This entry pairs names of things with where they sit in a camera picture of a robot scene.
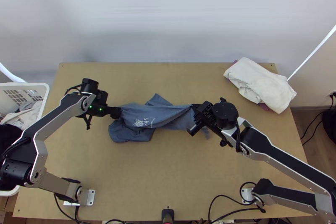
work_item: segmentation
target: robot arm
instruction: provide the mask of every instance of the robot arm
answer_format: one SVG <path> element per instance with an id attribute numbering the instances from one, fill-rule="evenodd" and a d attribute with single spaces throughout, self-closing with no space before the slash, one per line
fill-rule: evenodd
<path id="1" fill-rule="evenodd" d="M 238 117 L 234 105 L 225 99 L 221 98 L 215 105 L 207 101 L 202 105 L 194 105 L 194 111 L 196 125 L 189 131 L 191 135 L 202 126 L 207 126 L 222 138 L 221 146 L 236 146 L 240 154 L 272 165 L 313 191 L 309 193 L 277 187 L 270 180 L 261 179 L 253 189 L 244 190 L 246 199 L 255 199 L 260 207 L 280 204 L 319 215 L 327 223 L 336 222 L 334 179 L 272 145 L 266 135 L 244 118 Z M 237 126 L 244 127 L 241 133 Z"/>
<path id="2" fill-rule="evenodd" d="M 66 94 L 58 107 L 24 130 L 21 138 L 3 153 L 5 160 L 0 169 L 0 177 L 10 184 L 41 188 L 69 203 L 90 206 L 94 201 L 94 190 L 85 189 L 80 181 L 59 178 L 47 171 L 45 162 L 48 152 L 45 140 L 71 117 L 84 118 L 89 129 L 93 116 L 110 114 L 117 119 L 121 115 L 121 109 L 107 106 L 108 94 L 98 90 L 96 81 L 83 79 L 81 85 L 73 88 L 78 92 Z"/>

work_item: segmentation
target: table top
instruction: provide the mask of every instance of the table top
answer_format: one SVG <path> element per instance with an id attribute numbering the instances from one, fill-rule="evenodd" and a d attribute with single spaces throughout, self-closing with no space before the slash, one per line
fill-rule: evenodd
<path id="1" fill-rule="evenodd" d="M 58 106 L 66 88 L 82 78 L 99 82 L 108 92 L 109 106 L 130 102 L 144 104 L 156 92 L 172 104 L 218 102 L 224 97 L 271 142 L 306 162 L 290 109 L 280 115 L 265 111 L 243 98 L 223 77 L 231 63 L 61 63 L 47 99 L 45 113 Z M 276 72 L 273 63 L 262 63 Z M 252 161 L 210 133 L 191 137 L 187 132 L 156 129 L 149 142 L 115 143 L 108 134 L 109 116 L 94 117 L 90 130 L 72 118 L 46 140 L 46 167 L 59 177 L 77 179 L 95 189 L 93 206 L 81 207 L 86 220 L 161 220 L 164 208 L 175 211 L 176 220 L 207 219 L 211 200 L 226 194 L 239 200 L 239 187 L 261 178 L 297 190 L 307 188 L 262 161 Z M 225 198 L 215 201 L 211 218 L 244 208 Z M 73 216 L 74 207 L 65 207 Z M 266 213 L 241 212 L 235 219 L 305 216 L 306 213 L 279 205 L 266 206 Z M 41 189 L 21 188 L 14 216 L 65 219 L 53 194 Z"/>

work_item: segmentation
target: gray cloth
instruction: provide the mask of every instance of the gray cloth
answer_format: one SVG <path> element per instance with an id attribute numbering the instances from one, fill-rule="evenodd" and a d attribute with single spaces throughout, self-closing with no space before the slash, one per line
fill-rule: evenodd
<path id="1" fill-rule="evenodd" d="M 187 130 L 194 125 L 189 105 L 172 105 L 155 94 L 145 105 L 130 103 L 121 107 L 121 117 L 108 128 L 114 142 L 150 141 L 155 128 Z M 208 138 L 207 128 L 202 129 Z"/>

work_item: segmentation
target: black cloth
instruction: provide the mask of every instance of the black cloth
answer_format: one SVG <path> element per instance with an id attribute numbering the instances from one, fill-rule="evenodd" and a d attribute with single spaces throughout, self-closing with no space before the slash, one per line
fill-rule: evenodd
<path id="1" fill-rule="evenodd" d="M 22 135 L 22 130 L 16 126 L 10 124 L 0 125 L 0 164 L 3 163 L 2 153 L 12 145 L 20 136 Z M 10 191 L 15 187 L 14 184 L 8 184 L 0 181 L 0 190 Z"/>

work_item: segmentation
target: white plastic basket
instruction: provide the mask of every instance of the white plastic basket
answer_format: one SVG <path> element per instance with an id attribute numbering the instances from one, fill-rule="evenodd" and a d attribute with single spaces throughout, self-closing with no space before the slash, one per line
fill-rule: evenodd
<path id="1" fill-rule="evenodd" d="M 0 83 L 0 121 L 6 114 L 16 111 L 22 103 L 42 100 L 42 106 L 37 117 L 37 119 L 40 119 L 49 90 L 49 85 L 46 83 Z M 0 196 L 12 196 L 18 192 L 19 188 L 20 186 L 17 185 L 11 191 L 0 190 Z"/>

